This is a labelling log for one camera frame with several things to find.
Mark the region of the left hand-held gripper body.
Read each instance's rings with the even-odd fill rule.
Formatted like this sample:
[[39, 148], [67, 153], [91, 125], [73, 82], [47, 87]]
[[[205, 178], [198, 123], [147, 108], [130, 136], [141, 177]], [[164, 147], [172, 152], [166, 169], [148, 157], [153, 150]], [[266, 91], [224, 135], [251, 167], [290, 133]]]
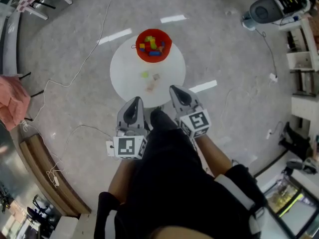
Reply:
[[147, 145], [148, 130], [142, 124], [119, 122], [113, 137], [114, 156], [120, 159], [142, 159]]

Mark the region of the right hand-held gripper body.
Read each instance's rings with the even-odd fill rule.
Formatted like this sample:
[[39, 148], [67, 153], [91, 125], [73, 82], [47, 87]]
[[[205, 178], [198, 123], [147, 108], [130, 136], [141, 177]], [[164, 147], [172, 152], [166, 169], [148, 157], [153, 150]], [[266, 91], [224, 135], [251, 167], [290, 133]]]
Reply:
[[201, 103], [176, 104], [174, 108], [175, 121], [188, 137], [197, 138], [208, 132], [211, 121], [207, 109], [204, 109]]

